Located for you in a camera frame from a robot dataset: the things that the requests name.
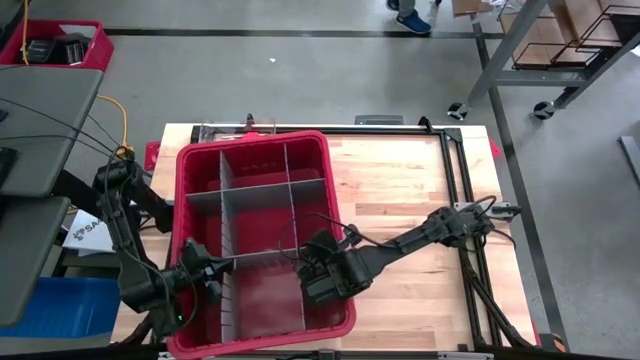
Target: black floor line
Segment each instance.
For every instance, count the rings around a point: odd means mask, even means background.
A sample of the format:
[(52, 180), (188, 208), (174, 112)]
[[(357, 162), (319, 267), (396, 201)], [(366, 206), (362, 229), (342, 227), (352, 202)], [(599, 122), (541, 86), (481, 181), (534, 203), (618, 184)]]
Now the black floor line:
[[(477, 34), (482, 33), (482, 27), (480, 24), (473, 24), (473, 30)], [(487, 50), (487, 44), (482, 37), (476, 38), (476, 45), (478, 47), (478, 54), (480, 56), (480, 63), (484, 68), (489, 62), (489, 52)], [(498, 125), (498, 133), (500, 134), (500, 140), (507, 159), (507, 167), (509, 174), (511, 175), (511, 183), (513, 184), (513, 190), (516, 195), (516, 202), (522, 207), (522, 224), (524, 232), (529, 244), (529, 252), (531, 253), (531, 259), (533, 260), (533, 270), (538, 279), (538, 287), (540, 288), (540, 296), (542, 298), (542, 304), (549, 323), (549, 329), (552, 333), (560, 336), (564, 345), (569, 351), (569, 344), (567, 341), (567, 335), (562, 324), (562, 316), (560, 315), (560, 308), (558, 307), (558, 300), (556, 298), (555, 291), (553, 290), (553, 284), (551, 283), (551, 276), (549, 275), (549, 268), (544, 257), (544, 251), (542, 250), (542, 244), (540, 243), (540, 235), (538, 234), (538, 228), (533, 217), (533, 211), (531, 210), (531, 203), (529, 202), (529, 195), (524, 184), (524, 178), (520, 171), (520, 164), (516, 155), (513, 139), (511, 138), (511, 132), (509, 131), (509, 124), (507, 117), (502, 106), (502, 99), (498, 88), (492, 86), (489, 89), (489, 100), (491, 107), (496, 118), (496, 124)]]
[[(163, 28), (105, 28), (109, 36), (164, 36), (164, 37), (285, 37), (285, 38), (427, 38), (475, 39), (473, 32), (434, 31), (417, 35), (408, 31), (357, 30), (226, 30), (226, 29), (163, 29)], [(503, 33), (484, 34), (486, 39), (502, 39)]]

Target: person's leg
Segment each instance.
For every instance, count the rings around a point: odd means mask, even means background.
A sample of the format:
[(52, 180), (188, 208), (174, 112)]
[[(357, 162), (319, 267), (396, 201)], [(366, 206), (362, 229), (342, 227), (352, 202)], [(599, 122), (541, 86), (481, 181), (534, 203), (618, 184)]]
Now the person's leg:
[(428, 34), (431, 31), (431, 25), (420, 19), (415, 7), (416, 0), (400, 0), (396, 22), (413, 33)]
[(399, 0), (398, 16), (407, 17), (416, 9), (416, 0)]
[(387, 0), (387, 9), (391, 11), (398, 11), (398, 7), (400, 7), (400, 5), (398, 5), (398, 1), (399, 0)]

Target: blue bin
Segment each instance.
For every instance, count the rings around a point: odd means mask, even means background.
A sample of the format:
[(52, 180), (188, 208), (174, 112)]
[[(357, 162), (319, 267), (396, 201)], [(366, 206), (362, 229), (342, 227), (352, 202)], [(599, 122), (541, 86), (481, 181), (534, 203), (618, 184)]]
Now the blue bin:
[(40, 278), (20, 322), (0, 337), (81, 338), (113, 331), (120, 292), (110, 279)]

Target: blue sneaker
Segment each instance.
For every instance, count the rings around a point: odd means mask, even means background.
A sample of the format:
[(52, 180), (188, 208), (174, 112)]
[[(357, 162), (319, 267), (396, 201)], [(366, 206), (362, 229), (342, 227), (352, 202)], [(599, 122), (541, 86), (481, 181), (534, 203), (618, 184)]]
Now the blue sneaker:
[(401, 17), (398, 15), (396, 22), (414, 34), (428, 34), (431, 32), (431, 25), (420, 19), (416, 10), (413, 10), (409, 16)]
[(387, 0), (387, 9), (398, 11), (400, 9), (400, 0)]

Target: cart wheel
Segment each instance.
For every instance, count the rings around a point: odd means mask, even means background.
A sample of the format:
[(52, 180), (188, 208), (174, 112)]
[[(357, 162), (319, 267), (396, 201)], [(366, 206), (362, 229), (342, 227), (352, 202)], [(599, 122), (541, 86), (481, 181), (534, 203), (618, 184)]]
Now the cart wheel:
[(533, 113), (531, 114), (538, 120), (549, 120), (556, 113), (556, 107), (553, 103), (548, 101), (539, 102), (533, 107)]
[(467, 117), (467, 114), (469, 114), (469, 108), (463, 103), (453, 103), (447, 111), (447, 115), (449, 115), (450, 118), (458, 121), (463, 121), (464, 118)]

